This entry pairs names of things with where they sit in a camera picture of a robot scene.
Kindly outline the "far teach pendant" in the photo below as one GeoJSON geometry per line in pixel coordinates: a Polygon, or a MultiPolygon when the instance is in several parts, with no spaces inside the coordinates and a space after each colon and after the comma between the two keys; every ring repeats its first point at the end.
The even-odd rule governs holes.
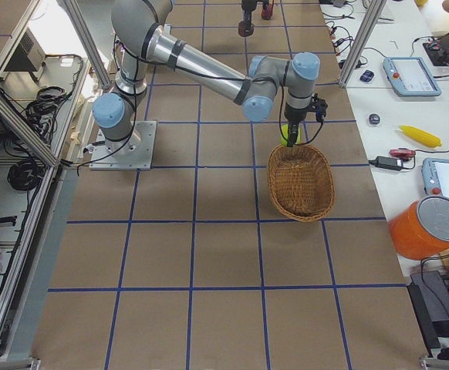
{"type": "Polygon", "coordinates": [[[441,89],[421,57],[386,57],[383,70],[401,97],[435,97],[441,89]]]}

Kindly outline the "yellow toy corn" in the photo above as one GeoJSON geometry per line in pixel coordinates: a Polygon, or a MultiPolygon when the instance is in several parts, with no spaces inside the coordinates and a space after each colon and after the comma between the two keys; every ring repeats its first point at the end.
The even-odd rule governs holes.
{"type": "Polygon", "coordinates": [[[423,146],[437,148],[442,145],[441,139],[425,130],[414,126],[399,125],[401,133],[423,146]]]}

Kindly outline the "dark round puck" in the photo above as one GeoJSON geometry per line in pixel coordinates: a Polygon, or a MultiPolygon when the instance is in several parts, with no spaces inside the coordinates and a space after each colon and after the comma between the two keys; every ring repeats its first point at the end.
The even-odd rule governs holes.
{"type": "Polygon", "coordinates": [[[368,122],[371,126],[377,126],[380,124],[380,116],[376,113],[371,113],[368,116],[368,122]]]}

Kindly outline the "bright red apple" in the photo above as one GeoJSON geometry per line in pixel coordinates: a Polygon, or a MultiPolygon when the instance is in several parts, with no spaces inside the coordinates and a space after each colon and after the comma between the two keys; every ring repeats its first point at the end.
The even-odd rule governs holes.
{"type": "Polygon", "coordinates": [[[263,1],[261,17],[263,20],[269,20],[272,18],[274,12],[274,0],[263,1]]]}

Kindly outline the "near teach pendant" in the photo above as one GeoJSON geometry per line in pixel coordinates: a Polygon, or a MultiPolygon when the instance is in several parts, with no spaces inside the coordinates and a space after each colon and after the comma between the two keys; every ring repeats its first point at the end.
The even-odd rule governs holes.
{"type": "Polygon", "coordinates": [[[425,158],[421,173],[427,195],[441,195],[449,198],[449,160],[425,158]]]}

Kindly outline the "blue checkered pouch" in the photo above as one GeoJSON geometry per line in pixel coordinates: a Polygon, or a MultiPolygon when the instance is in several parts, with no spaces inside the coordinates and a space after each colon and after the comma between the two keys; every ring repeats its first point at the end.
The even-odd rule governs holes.
{"type": "Polygon", "coordinates": [[[366,70],[360,76],[360,81],[362,81],[362,82],[371,82],[373,77],[374,77],[374,72],[372,72],[370,70],[366,70]]]}

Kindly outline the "dark red apple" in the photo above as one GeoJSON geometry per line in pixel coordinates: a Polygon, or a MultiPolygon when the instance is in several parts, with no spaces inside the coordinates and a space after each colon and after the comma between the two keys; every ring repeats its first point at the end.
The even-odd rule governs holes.
{"type": "Polygon", "coordinates": [[[238,23],[238,34],[243,37],[249,37],[254,33],[255,26],[251,21],[240,21],[238,23]]]}

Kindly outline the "green apple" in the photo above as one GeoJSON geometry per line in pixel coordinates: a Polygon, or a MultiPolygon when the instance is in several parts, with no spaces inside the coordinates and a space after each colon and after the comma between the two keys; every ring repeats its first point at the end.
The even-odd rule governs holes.
{"type": "MultiPolygon", "coordinates": [[[[287,146],[288,144],[288,138],[289,138],[289,131],[288,131],[289,127],[287,124],[282,124],[280,126],[280,130],[281,130],[281,136],[280,136],[280,143],[282,146],[287,146]]],[[[295,144],[300,144],[302,141],[301,139],[301,132],[300,130],[298,130],[297,132],[297,136],[296,136],[296,140],[295,140],[295,144]]]]}

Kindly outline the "red small tool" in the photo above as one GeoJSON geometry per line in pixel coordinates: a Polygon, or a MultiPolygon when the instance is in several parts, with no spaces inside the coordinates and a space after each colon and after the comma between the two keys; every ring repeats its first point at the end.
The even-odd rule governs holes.
{"type": "Polygon", "coordinates": [[[392,157],[402,160],[404,162],[410,161],[416,156],[416,152],[414,150],[409,150],[407,148],[391,149],[389,151],[389,154],[392,157]]]}

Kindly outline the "aluminium frame post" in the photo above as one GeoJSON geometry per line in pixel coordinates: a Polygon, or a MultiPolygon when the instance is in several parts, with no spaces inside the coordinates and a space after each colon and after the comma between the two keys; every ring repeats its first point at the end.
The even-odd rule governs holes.
{"type": "Polygon", "coordinates": [[[375,28],[386,2],[386,0],[373,0],[370,2],[355,36],[355,41],[351,45],[343,67],[341,68],[339,75],[339,86],[341,88],[347,86],[349,78],[356,68],[356,64],[360,59],[362,51],[375,28]]]}

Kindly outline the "black power adapter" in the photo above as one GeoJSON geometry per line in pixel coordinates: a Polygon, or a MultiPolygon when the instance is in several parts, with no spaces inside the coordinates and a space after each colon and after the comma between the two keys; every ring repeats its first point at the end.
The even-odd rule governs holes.
{"type": "Polygon", "coordinates": [[[373,161],[373,165],[377,168],[385,170],[400,171],[403,169],[402,160],[388,156],[377,156],[376,159],[373,161]]]}

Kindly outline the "teach pendant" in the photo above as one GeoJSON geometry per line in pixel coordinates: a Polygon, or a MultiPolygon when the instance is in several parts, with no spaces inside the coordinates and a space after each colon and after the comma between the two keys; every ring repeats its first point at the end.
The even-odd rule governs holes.
{"type": "Polygon", "coordinates": [[[401,97],[435,97],[441,89],[421,57],[386,57],[383,70],[401,97]]]}
{"type": "Polygon", "coordinates": [[[425,158],[421,173],[427,195],[441,195],[449,198],[449,160],[425,158]]]}

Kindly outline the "orange cylinder container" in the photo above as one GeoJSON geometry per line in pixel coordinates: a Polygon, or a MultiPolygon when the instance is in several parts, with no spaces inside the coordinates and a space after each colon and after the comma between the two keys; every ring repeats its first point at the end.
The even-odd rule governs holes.
{"type": "Polygon", "coordinates": [[[389,221],[396,252],[422,260],[449,249],[449,198],[427,196],[389,221]]]}

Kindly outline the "wicker basket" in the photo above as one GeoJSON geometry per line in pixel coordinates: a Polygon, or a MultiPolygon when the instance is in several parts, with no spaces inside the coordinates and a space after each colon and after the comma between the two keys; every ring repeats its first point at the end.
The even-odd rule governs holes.
{"type": "Polygon", "coordinates": [[[324,154],[312,145],[278,145],[268,158],[268,193],[284,216],[300,222],[324,218],[333,208],[335,187],[324,154]]]}

